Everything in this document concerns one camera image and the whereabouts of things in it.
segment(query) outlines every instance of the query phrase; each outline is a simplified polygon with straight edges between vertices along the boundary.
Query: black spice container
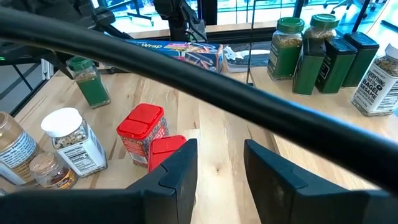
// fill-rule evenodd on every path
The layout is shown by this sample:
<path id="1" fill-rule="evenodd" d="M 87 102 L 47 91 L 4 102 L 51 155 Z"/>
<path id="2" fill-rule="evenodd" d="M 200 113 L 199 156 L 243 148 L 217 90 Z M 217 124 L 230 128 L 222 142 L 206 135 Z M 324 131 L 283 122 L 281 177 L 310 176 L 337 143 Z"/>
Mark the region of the black spice container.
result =
<path id="1" fill-rule="evenodd" d="M 311 95 L 326 49 L 323 39 L 304 39 L 302 54 L 293 78 L 293 93 Z"/>
<path id="2" fill-rule="evenodd" d="M 320 93 L 338 93 L 354 61 L 356 49 L 340 37 L 325 40 L 325 47 L 326 57 L 315 86 Z"/>
<path id="3" fill-rule="evenodd" d="M 353 45 L 358 53 L 341 86 L 356 87 L 376 55 L 379 44 L 361 32 L 345 34 L 344 39 Z"/>

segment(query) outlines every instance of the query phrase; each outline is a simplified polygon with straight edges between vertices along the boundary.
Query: white cap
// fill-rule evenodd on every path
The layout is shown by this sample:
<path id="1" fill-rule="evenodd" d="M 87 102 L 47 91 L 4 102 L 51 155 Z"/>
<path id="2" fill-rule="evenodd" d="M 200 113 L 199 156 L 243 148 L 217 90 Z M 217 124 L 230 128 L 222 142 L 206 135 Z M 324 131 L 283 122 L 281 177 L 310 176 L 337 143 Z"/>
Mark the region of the white cap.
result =
<path id="1" fill-rule="evenodd" d="M 398 44 L 397 43 L 390 43 L 386 47 L 386 55 L 398 59 Z"/>
<path id="2" fill-rule="evenodd" d="M 75 108 L 62 108 L 47 115 L 41 124 L 43 131 L 50 137 L 64 137 L 76 131 L 83 122 Z"/>

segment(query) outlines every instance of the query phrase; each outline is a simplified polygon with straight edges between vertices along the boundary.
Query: red flip-top lid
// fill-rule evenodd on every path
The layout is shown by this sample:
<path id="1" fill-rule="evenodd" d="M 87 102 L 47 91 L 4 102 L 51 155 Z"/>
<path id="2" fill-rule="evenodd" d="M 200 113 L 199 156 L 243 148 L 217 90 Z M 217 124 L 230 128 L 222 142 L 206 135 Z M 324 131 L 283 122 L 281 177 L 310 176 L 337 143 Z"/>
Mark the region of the red flip-top lid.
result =
<path id="1" fill-rule="evenodd" d="M 145 139 L 163 114 L 162 107 L 141 103 L 119 124 L 116 131 L 120 136 Z"/>
<path id="2" fill-rule="evenodd" d="M 148 172 L 159 166 L 186 141 L 185 137 L 181 135 L 153 140 L 149 149 Z"/>

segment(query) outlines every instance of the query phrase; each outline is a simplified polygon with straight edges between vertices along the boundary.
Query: black metal bar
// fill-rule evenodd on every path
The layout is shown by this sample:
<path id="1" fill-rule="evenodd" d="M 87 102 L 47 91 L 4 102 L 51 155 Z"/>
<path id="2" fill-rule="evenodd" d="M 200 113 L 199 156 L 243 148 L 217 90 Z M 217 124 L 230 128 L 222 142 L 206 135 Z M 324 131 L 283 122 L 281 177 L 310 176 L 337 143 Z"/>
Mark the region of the black metal bar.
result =
<path id="1" fill-rule="evenodd" d="M 356 18 L 354 27 L 353 27 L 353 32 L 356 32 L 358 30 L 359 25 L 361 24 L 361 21 L 363 19 L 363 15 L 365 15 L 366 9 L 368 8 L 369 3 L 371 0 L 365 0 L 363 2 L 362 8 L 358 14 L 358 18 Z"/>
<path id="2" fill-rule="evenodd" d="M 24 74 L 21 73 L 21 71 L 19 70 L 19 68 L 16 65 L 12 65 L 15 69 L 15 71 L 17 71 L 19 77 L 22 79 L 22 81 L 24 81 L 24 83 L 27 85 L 27 87 L 29 88 L 30 91 L 33 90 L 32 86 L 29 84 L 29 82 L 26 80 Z"/>
<path id="3" fill-rule="evenodd" d="M 396 142 L 224 75 L 75 24 L 0 7 L 0 27 L 2 39 L 92 58 L 184 91 L 398 194 Z"/>
<path id="4" fill-rule="evenodd" d="M 31 66 L 26 72 L 24 72 L 23 76 L 27 77 L 29 74 L 31 74 L 38 66 L 40 63 L 35 63 L 33 66 Z M 8 93 L 10 93 L 16 86 L 18 86 L 22 82 L 22 78 L 18 77 L 17 80 L 15 80 L 11 85 L 9 85 L 4 91 L 0 93 L 0 100 L 2 100 L 4 97 L 7 96 Z"/>
<path id="5" fill-rule="evenodd" d="M 296 0 L 296 3 L 294 4 L 293 17 L 300 18 L 304 3 L 305 0 Z"/>

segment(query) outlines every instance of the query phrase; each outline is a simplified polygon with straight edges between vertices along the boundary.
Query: red spice container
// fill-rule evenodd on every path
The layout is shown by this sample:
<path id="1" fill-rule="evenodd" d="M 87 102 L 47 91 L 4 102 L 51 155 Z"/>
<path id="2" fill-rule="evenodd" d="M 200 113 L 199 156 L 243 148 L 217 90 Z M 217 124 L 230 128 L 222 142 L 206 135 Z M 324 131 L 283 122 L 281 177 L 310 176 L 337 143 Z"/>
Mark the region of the red spice container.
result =
<path id="1" fill-rule="evenodd" d="M 160 106 L 141 103 L 119 124 L 116 132 L 124 147 L 139 166 L 147 167 L 148 152 L 152 140 L 169 135 L 164 110 Z"/>
<path id="2" fill-rule="evenodd" d="M 159 166 L 186 141 L 185 137 L 181 135 L 153 140 L 149 150 L 148 172 Z"/>

